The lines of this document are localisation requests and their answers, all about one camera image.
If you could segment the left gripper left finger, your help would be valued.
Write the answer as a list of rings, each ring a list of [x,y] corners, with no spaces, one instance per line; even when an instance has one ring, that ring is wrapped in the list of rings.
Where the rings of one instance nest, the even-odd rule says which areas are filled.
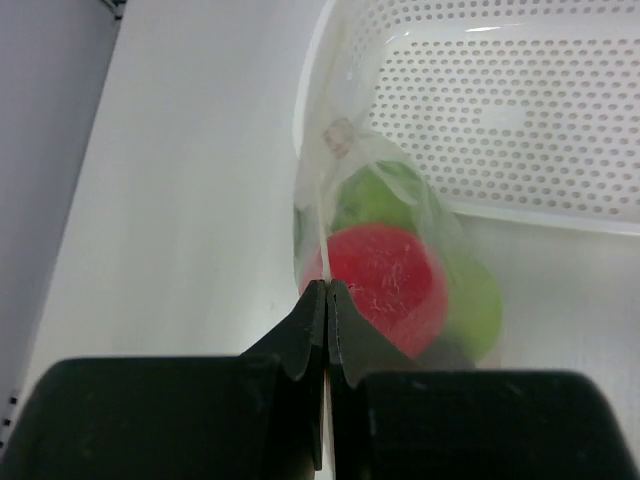
[[[322,467],[326,286],[237,356],[94,357],[37,382],[5,479],[311,479]]]

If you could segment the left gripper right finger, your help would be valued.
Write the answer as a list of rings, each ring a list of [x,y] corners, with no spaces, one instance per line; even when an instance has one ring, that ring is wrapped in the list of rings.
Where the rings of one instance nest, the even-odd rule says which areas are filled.
[[[567,370],[423,370],[327,290],[337,479],[635,479],[611,406]]]

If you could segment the clear zip top bag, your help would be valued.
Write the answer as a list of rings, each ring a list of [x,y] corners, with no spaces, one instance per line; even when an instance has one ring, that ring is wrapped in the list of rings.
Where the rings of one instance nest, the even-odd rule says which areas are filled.
[[[374,335],[429,369],[496,366],[503,301],[439,195],[442,106],[415,45],[365,60],[346,21],[324,32],[301,116],[294,275],[342,282]]]

